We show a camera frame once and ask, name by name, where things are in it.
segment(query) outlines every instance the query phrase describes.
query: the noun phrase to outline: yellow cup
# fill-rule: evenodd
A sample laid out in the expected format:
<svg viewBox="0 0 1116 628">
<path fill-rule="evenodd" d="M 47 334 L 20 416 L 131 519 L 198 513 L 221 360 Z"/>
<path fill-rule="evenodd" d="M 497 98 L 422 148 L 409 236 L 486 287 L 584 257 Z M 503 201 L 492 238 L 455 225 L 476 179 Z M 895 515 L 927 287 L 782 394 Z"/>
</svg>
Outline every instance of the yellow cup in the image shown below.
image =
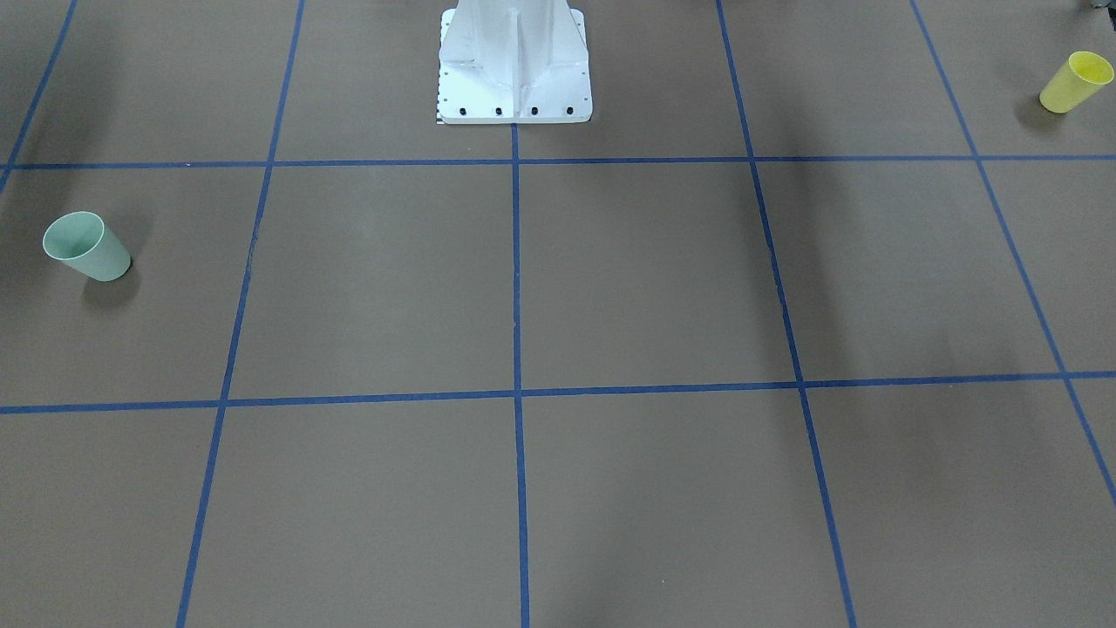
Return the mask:
<svg viewBox="0 0 1116 628">
<path fill-rule="evenodd" d="M 1066 113 L 1113 80 L 1113 66 L 1104 57 L 1084 50 L 1074 52 L 1039 94 L 1042 106 Z"/>
</svg>

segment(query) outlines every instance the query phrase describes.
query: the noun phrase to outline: gray floor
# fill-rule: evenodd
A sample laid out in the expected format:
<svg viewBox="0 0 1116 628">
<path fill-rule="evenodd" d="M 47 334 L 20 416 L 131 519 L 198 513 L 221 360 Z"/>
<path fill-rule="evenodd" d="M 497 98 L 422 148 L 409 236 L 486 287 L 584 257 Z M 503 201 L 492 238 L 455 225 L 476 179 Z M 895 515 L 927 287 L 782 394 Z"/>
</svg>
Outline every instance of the gray floor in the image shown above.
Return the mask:
<svg viewBox="0 0 1116 628">
<path fill-rule="evenodd" d="M 0 0 L 0 625 L 1116 625 L 1106 16 L 578 0 L 512 129 L 451 3 Z"/>
</svg>

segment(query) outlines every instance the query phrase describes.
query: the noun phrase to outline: vertical blue line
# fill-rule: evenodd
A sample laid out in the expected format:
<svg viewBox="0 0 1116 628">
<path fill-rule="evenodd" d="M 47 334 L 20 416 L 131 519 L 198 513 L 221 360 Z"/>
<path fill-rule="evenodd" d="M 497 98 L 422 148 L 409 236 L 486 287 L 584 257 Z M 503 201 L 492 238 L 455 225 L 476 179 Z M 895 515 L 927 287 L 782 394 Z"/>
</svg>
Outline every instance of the vertical blue line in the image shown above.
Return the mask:
<svg viewBox="0 0 1116 628">
<path fill-rule="evenodd" d="M 519 622 L 531 626 L 531 590 L 527 571 L 527 458 L 523 445 L 523 364 L 519 273 L 519 126 L 511 125 L 512 377 L 516 402 L 516 484 L 519 500 Z"/>
<path fill-rule="evenodd" d="M 752 173 L 752 186 L 756 189 L 756 203 L 760 211 L 760 221 L 763 223 L 763 239 L 767 241 L 771 260 L 771 274 L 775 279 L 776 292 L 779 296 L 779 306 L 782 308 L 782 327 L 787 336 L 787 348 L 790 351 L 790 363 L 795 370 L 795 384 L 798 389 L 798 400 L 802 408 L 802 418 L 806 423 L 806 434 L 810 442 L 810 454 L 814 458 L 814 472 L 818 480 L 818 492 L 821 496 L 821 508 L 825 511 L 826 528 L 829 532 L 829 543 L 833 547 L 834 564 L 837 569 L 837 579 L 840 583 L 841 598 L 845 602 L 845 616 L 849 628 L 856 628 L 856 611 L 853 607 L 853 593 L 848 583 L 848 576 L 845 570 L 845 558 L 840 549 L 840 538 L 837 534 L 837 522 L 834 518 L 833 504 L 829 500 L 829 484 L 826 482 L 825 466 L 821 462 L 821 450 L 818 446 L 817 433 L 814 429 L 814 414 L 810 410 L 810 400 L 806 393 L 806 383 L 802 377 L 802 367 L 798 356 L 798 346 L 795 342 L 795 329 L 790 322 L 790 308 L 787 305 L 787 293 L 783 289 L 782 273 L 779 270 L 779 257 L 776 254 L 775 238 L 771 234 L 771 223 L 768 220 L 767 202 L 763 197 L 763 186 L 760 184 L 759 166 L 756 163 L 756 151 L 752 146 L 752 135 L 748 126 L 748 114 L 744 109 L 744 98 L 740 89 L 740 79 L 737 74 L 737 62 L 732 55 L 732 42 L 729 39 L 729 27 L 724 19 L 724 6 L 721 0 L 716 0 L 716 15 L 721 22 L 721 38 L 724 40 L 724 55 L 729 62 L 729 74 L 732 77 L 732 90 L 737 97 L 737 112 L 740 115 L 740 128 L 744 137 L 744 147 L 748 151 L 748 164 Z"/>
<path fill-rule="evenodd" d="M 1035 316 L 1038 318 L 1039 327 L 1042 329 L 1042 336 L 1046 337 L 1047 346 L 1050 348 L 1050 355 L 1054 357 L 1055 365 L 1058 367 L 1058 373 L 1061 375 L 1062 384 L 1066 386 L 1066 393 L 1069 395 L 1069 400 L 1074 405 L 1074 412 L 1077 414 L 1077 421 L 1081 424 L 1081 431 L 1085 432 L 1085 439 L 1089 444 L 1089 450 L 1093 451 L 1093 457 L 1097 463 L 1097 468 L 1100 471 L 1100 477 L 1104 480 L 1105 486 L 1108 489 L 1108 496 L 1112 499 L 1113 505 L 1116 505 L 1116 484 L 1113 483 L 1112 473 L 1108 471 L 1108 465 L 1105 463 L 1104 454 L 1100 452 L 1100 446 L 1097 444 L 1097 439 L 1093 434 L 1093 427 L 1089 425 L 1089 419 L 1085 416 L 1085 409 L 1081 407 L 1080 400 L 1077 398 L 1077 390 L 1074 388 L 1072 378 L 1066 369 L 1066 363 L 1061 358 L 1061 352 L 1058 350 L 1058 344 L 1055 342 L 1054 332 L 1050 330 L 1046 313 L 1042 311 L 1042 305 L 1039 302 L 1038 291 L 1036 291 L 1035 284 L 1031 282 L 1030 274 L 1027 272 L 1027 267 L 1023 264 L 1023 258 L 1019 253 L 1019 248 L 1016 245 L 1016 239 L 1011 235 L 1011 229 L 1008 226 L 1008 220 L 1003 215 L 1000 201 L 995 195 L 995 190 L 992 187 L 992 181 L 989 178 L 988 171 L 984 168 L 984 158 L 977 149 L 977 143 L 973 142 L 972 134 L 969 132 L 969 124 L 965 122 L 965 116 L 961 112 L 961 105 L 958 103 L 956 95 L 953 91 L 953 86 L 950 84 L 950 78 L 945 74 L 945 67 L 942 65 L 942 59 L 937 55 L 937 48 L 934 47 L 934 40 L 930 37 L 930 29 L 926 28 L 926 21 L 922 17 L 922 11 L 918 10 L 918 3 L 916 0 L 910 0 L 910 2 L 911 10 L 914 11 L 915 20 L 918 22 L 918 28 L 922 30 L 922 36 L 926 40 L 926 48 L 930 49 L 930 56 L 934 59 L 934 67 L 937 68 L 939 78 L 941 78 L 942 85 L 945 87 L 945 93 L 950 97 L 950 103 L 953 105 L 953 113 L 958 116 L 958 123 L 961 125 L 961 132 L 964 133 L 965 141 L 969 143 L 969 149 L 975 158 L 981 181 L 984 182 L 984 191 L 988 192 L 988 197 L 992 202 L 992 211 L 995 213 L 995 219 L 1000 223 L 1000 230 L 1003 232 L 1003 238 L 1008 242 L 1008 249 L 1011 251 L 1011 258 L 1016 261 L 1016 268 L 1019 270 L 1019 276 L 1023 280 L 1023 287 L 1027 289 L 1027 296 L 1031 300 L 1031 307 L 1035 309 Z"/>
<path fill-rule="evenodd" d="M 298 1 L 295 13 L 295 27 L 290 36 L 290 48 L 287 52 L 287 66 L 283 71 L 282 87 L 279 89 L 279 104 L 276 107 L 275 124 L 271 128 L 271 144 L 268 148 L 268 165 L 263 171 L 263 182 L 260 185 L 260 197 L 256 204 L 256 219 L 252 222 L 252 238 L 248 244 L 248 259 L 244 262 L 244 276 L 240 283 L 240 299 L 237 302 L 237 317 L 232 325 L 232 337 L 229 340 L 229 357 L 225 363 L 224 379 L 221 383 L 221 397 L 213 422 L 213 436 L 210 439 L 209 457 L 205 462 L 205 476 L 202 480 L 201 496 L 198 501 L 198 516 L 194 520 L 194 534 L 190 543 L 190 558 L 186 561 L 186 574 L 182 582 L 182 598 L 179 601 L 179 615 L 175 628 L 185 628 L 190 611 L 190 596 L 193 592 L 194 574 L 198 570 L 198 557 L 201 553 L 202 534 L 205 530 L 205 513 L 209 510 L 210 492 L 213 487 L 213 473 L 217 470 L 218 452 L 221 447 L 221 433 L 224 428 L 224 414 L 229 403 L 229 390 L 232 388 L 232 374 L 237 366 L 237 351 L 240 348 L 240 330 L 244 322 L 244 309 L 248 306 L 248 289 L 252 281 L 252 257 L 256 253 L 256 242 L 260 236 L 260 223 L 268 202 L 268 191 L 271 186 L 271 172 L 275 167 L 276 151 L 279 146 L 279 129 L 282 127 L 282 115 L 287 106 L 287 91 L 290 88 L 290 77 L 295 68 L 295 54 L 298 50 L 298 37 L 302 30 L 302 12 L 306 0 Z"/>
<path fill-rule="evenodd" d="M 62 20 L 62 27 L 58 31 L 58 39 L 55 41 L 55 48 L 50 51 L 50 59 L 47 61 L 46 69 L 42 70 L 42 78 L 39 79 L 39 86 L 35 89 L 31 104 L 27 107 L 27 115 L 23 116 L 23 124 L 19 127 L 16 144 L 12 145 L 11 154 L 8 155 L 8 162 L 3 167 L 3 173 L 0 174 L 0 192 L 3 192 L 4 186 L 8 185 L 8 176 L 11 174 L 12 166 L 16 165 L 16 157 L 19 156 L 19 151 L 23 147 L 27 134 L 31 129 L 31 119 L 35 117 L 35 110 L 39 108 L 42 94 L 47 90 L 47 81 L 50 80 L 50 73 L 55 70 L 55 64 L 58 61 L 58 55 L 62 50 L 62 42 L 66 41 L 66 33 L 69 32 L 69 25 L 74 21 L 74 11 L 76 9 L 77 0 L 70 0 L 69 8 L 66 10 L 66 19 Z"/>
</svg>

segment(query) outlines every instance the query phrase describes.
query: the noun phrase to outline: white metal bracket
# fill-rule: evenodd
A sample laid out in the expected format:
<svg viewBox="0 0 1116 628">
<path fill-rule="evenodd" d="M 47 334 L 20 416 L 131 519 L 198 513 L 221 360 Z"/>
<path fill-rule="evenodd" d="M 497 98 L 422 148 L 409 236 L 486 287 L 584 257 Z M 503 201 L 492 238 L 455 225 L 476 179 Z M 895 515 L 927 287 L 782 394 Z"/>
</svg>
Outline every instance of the white metal bracket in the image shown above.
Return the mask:
<svg viewBox="0 0 1116 628">
<path fill-rule="evenodd" d="M 593 115 L 585 16 L 566 0 L 460 0 L 442 13 L 437 120 L 554 124 Z"/>
</svg>

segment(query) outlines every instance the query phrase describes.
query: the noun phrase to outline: cup opening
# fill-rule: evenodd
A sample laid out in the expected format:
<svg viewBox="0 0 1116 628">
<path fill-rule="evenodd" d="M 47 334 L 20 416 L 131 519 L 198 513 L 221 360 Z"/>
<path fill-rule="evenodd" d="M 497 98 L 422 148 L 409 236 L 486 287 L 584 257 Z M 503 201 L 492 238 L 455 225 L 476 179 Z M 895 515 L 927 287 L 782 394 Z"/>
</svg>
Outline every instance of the cup opening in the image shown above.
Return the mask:
<svg viewBox="0 0 1116 628">
<path fill-rule="evenodd" d="M 105 221 L 90 211 L 67 213 L 42 234 L 42 250 L 59 261 L 77 259 L 93 250 L 105 235 Z"/>
<path fill-rule="evenodd" d="M 1074 52 L 1069 56 L 1069 68 L 1078 78 L 1093 85 L 1107 85 L 1113 80 L 1112 64 L 1095 52 Z"/>
</svg>

